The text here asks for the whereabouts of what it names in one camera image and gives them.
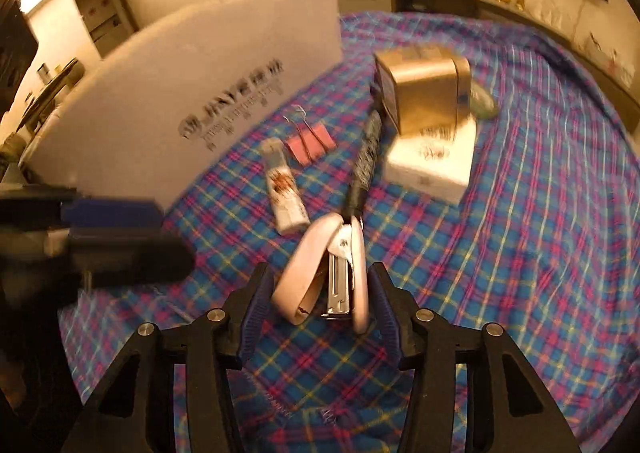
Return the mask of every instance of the white box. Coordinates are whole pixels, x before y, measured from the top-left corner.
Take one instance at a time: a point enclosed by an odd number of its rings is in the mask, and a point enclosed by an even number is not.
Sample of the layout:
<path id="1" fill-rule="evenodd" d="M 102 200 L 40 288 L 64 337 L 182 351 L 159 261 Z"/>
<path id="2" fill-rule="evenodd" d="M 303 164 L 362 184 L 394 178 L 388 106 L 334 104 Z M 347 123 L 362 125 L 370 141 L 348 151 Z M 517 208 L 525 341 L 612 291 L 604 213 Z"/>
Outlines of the white box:
<path id="1" fill-rule="evenodd" d="M 398 136 L 386 154 L 383 178 L 457 205 L 469 185 L 475 144 L 473 116 L 457 129 L 436 128 L 424 130 L 420 136 Z"/>
<path id="2" fill-rule="evenodd" d="M 168 208 L 229 147 L 342 60 L 337 0 L 210 0 L 132 36 L 49 116 L 21 165 Z"/>

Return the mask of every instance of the plaid blanket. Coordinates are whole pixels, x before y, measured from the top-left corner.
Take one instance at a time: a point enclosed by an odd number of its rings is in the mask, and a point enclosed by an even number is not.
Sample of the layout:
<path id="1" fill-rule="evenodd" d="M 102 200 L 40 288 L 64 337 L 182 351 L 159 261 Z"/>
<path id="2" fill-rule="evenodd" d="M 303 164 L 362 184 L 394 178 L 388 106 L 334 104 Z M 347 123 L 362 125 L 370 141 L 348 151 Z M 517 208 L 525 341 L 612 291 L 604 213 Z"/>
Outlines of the plaid blanket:
<path id="1" fill-rule="evenodd" d="M 452 207 L 385 184 L 378 173 L 364 217 L 367 263 L 383 261 L 396 285 L 450 322 L 504 325 L 583 452 L 596 452 L 640 389 L 640 173 L 617 114 L 571 55 L 522 26 L 366 13 L 343 18 L 342 35 L 344 62 L 291 101 L 338 145 L 298 173 L 311 218 L 341 205 L 370 102 L 372 51 L 433 42 L 466 56 L 501 108 L 497 120 L 479 122 L 468 191 Z M 83 400 L 143 321 L 190 322 L 244 285 L 259 261 L 283 270 L 300 236 L 274 230 L 256 149 L 264 138 L 292 135 L 281 117 L 288 108 L 236 144 L 169 212 L 167 229 L 197 249 L 191 276 L 162 289 L 82 295 L 61 313 Z M 249 452 L 398 445 L 412 373 L 390 366 L 377 331 L 357 337 L 348 323 L 319 318 L 321 304 L 299 327 L 273 314 L 249 364 L 230 372 Z M 188 451 L 184 369 L 175 375 L 178 448 Z M 464 396 L 460 368 L 455 451 L 464 442 Z"/>

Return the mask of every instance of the blurred black object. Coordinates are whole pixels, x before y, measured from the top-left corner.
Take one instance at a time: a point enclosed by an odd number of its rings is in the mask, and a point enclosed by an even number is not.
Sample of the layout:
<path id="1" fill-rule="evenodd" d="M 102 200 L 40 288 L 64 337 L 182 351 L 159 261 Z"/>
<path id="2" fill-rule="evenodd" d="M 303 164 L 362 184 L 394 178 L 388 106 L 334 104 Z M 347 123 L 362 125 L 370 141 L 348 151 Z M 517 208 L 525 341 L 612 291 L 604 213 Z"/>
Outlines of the blurred black object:
<path id="1" fill-rule="evenodd" d="M 191 324 L 140 325 L 84 405 L 63 453 L 175 452 L 176 364 L 186 365 L 191 451 L 241 453 L 226 371 L 241 370 L 253 355 L 272 292 L 263 262 L 221 308 Z"/>
<path id="2" fill-rule="evenodd" d="M 171 283 L 191 272 L 193 252 L 161 224 L 153 202 L 0 183 L 0 388 L 25 392 L 12 393 L 13 408 L 0 397 L 1 452 L 58 453 L 78 417 L 58 310 L 79 290 Z"/>
<path id="3" fill-rule="evenodd" d="M 13 4 L 0 16 L 0 118 L 11 108 L 20 83 L 38 50 L 24 16 Z"/>

